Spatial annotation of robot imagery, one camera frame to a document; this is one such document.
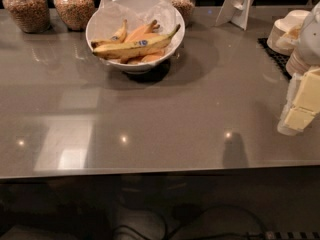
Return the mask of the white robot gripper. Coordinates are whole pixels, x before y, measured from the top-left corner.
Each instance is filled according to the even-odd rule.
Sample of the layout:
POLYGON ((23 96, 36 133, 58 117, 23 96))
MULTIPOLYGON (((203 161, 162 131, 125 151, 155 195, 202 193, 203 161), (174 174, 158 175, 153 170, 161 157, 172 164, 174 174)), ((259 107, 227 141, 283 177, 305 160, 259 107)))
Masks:
MULTIPOLYGON (((320 2, 305 18, 295 48, 320 57, 320 2)), ((294 136, 303 132, 319 112, 320 64, 311 66, 303 75, 295 73, 291 76, 277 130, 294 136)))

